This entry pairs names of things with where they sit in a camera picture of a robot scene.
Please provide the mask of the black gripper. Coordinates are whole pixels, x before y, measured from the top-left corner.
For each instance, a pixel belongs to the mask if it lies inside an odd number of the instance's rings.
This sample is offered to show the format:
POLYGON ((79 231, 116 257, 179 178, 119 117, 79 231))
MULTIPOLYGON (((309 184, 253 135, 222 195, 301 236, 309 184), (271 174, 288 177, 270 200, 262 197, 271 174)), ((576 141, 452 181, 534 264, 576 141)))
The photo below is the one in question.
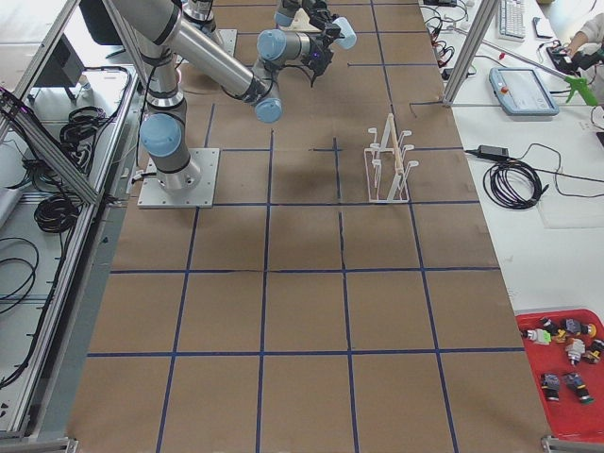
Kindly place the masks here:
POLYGON ((307 67, 310 71, 310 86, 314 86, 317 76, 321 76, 331 63, 333 52, 329 47, 341 37, 341 28, 335 23, 325 23, 320 34, 309 33, 310 50, 307 67))
POLYGON ((336 28, 334 20, 336 17, 330 14, 327 2, 324 0, 307 0, 306 13, 311 23, 316 23, 316 27, 322 32, 333 32, 336 28))

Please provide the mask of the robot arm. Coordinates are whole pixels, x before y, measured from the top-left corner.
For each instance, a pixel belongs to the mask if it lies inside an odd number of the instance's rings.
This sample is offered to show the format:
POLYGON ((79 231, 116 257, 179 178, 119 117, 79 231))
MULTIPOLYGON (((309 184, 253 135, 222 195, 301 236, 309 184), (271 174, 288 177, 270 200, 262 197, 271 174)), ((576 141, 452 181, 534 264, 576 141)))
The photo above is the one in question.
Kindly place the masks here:
POLYGON ((113 1, 111 6, 136 34, 150 104, 139 137, 166 193, 188 191, 203 175, 185 143, 187 107, 175 55, 217 82, 229 97, 252 106, 261 122, 272 124, 283 112, 277 75, 289 62, 300 62, 318 77, 332 61, 333 43, 349 49, 357 41, 347 19, 331 13, 327 2, 280 1, 275 28, 259 34, 258 57, 246 67, 224 48, 210 1, 113 1))
POLYGON ((299 10, 303 10, 308 17, 310 26, 323 31, 328 25, 339 18, 338 14, 329 10, 327 1, 320 0, 281 0, 277 1, 274 15, 275 23, 279 26, 289 27, 294 22, 294 17, 299 10))

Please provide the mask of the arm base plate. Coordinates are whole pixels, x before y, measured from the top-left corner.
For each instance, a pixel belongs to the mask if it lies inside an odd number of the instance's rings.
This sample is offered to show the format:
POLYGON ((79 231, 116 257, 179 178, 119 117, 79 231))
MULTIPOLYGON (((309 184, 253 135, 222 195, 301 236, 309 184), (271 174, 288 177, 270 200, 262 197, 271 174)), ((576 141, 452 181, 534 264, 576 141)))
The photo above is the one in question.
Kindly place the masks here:
POLYGON ((319 32, 319 29, 310 24, 309 16, 304 10, 299 10, 293 17, 292 22, 289 25, 279 25, 280 29, 284 31, 296 31, 296 32, 319 32))
POLYGON ((189 209, 213 206, 219 148, 190 148, 190 162, 179 173, 166 174, 157 169, 152 158, 146 172, 154 176, 143 180, 138 198, 141 209, 189 209))

